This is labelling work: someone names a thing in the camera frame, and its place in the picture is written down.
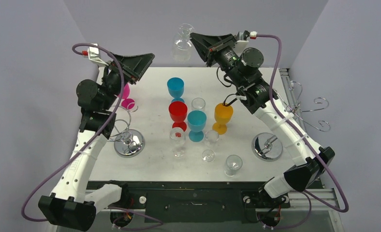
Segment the blue plastic wine glass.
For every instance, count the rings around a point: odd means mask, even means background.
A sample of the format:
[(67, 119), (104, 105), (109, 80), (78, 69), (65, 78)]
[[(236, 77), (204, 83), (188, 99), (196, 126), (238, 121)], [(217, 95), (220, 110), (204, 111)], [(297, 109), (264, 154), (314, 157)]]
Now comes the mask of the blue plastic wine glass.
[(167, 88), (170, 96), (173, 98), (171, 102), (185, 102), (181, 97), (184, 93), (184, 81), (179, 77), (172, 77), (167, 81)]

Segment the clear glass tumbler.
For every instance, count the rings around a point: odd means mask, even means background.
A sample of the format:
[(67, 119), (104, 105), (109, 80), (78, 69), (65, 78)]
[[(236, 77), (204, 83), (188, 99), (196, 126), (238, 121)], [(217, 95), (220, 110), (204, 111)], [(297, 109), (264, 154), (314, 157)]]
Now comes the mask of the clear glass tumbler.
[(192, 111), (205, 111), (206, 102), (203, 98), (195, 98), (191, 101)]

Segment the red plastic wine glass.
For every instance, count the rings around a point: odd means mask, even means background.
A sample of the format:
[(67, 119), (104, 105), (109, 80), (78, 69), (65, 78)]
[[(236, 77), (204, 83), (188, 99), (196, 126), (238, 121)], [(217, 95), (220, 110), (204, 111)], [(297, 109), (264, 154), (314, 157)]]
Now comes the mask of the red plastic wine glass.
[(174, 101), (169, 105), (168, 111), (170, 118), (173, 120), (172, 128), (180, 128), (183, 131), (186, 131), (187, 125), (185, 119), (188, 114), (186, 104), (181, 101)]

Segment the orange plastic wine glass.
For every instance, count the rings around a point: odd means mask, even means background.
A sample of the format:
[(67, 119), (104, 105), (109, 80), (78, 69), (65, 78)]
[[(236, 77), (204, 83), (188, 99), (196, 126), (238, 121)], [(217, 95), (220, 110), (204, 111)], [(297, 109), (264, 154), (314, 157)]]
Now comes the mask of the orange plastic wine glass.
[(227, 132), (227, 123), (231, 120), (233, 113), (232, 106), (225, 106), (223, 103), (217, 104), (214, 111), (215, 123), (212, 126), (212, 130), (216, 131), (219, 135), (225, 134)]

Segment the teal wine glass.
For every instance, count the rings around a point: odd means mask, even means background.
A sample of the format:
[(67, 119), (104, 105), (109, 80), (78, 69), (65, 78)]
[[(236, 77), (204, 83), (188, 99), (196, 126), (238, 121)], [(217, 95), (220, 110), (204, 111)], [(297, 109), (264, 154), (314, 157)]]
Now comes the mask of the teal wine glass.
[(192, 142), (200, 142), (204, 138), (203, 129), (206, 125), (207, 116), (203, 111), (191, 111), (188, 116), (188, 127), (190, 129), (189, 139)]

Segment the clear patterned wine glass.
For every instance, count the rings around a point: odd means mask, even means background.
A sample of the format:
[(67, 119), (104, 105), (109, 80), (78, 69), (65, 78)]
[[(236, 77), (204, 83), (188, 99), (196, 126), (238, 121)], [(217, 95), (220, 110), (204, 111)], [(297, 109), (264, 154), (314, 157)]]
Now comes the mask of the clear patterned wine glass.
[(172, 152), (175, 157), (182, 157), (185, 154), (185, 132), (179, 128), (172, 128), (169, 134)]

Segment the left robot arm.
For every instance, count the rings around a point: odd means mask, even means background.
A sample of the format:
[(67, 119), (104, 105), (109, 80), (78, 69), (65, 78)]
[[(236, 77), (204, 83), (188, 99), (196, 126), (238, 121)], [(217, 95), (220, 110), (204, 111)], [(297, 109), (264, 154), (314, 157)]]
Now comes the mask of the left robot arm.
[(38, 207), (50, 224), (87, 231), (98, 212), (110, 205), (128, 205), (128, 186), (121, 181), (107, 181), (98, 190), (86, 194), (89, 177), (100, 151), (113, 130), (116, 115), (110, 111), (126, 84), (135, 84), (151, 65), (154, 54), (115, 56), (107, 63), (101, 83), (85, 79), (77, 88), (81, 123), (71, 163), (48, 196), (42, 196)]

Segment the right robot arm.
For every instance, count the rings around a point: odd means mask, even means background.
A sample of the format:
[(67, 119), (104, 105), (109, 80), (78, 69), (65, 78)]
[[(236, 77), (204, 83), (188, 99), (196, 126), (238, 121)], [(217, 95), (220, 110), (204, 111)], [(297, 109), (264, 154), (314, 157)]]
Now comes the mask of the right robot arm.
[(272, 131), (293, 160), (293, 167), (260, 188), (259, 202), (271, 206), (285, 193), (304, 191), (326, 170), (335, 153), (310, 138), (294, 120), (294, 114), (283, 107), (259, 71), (264, 61), (262, 53), (249, 47), (237, 55), (236, 38), (232, 34), (209, 36), (192, 32), (190, 41), (208, 67), (218, 64), (226, 73), (242, 104)]

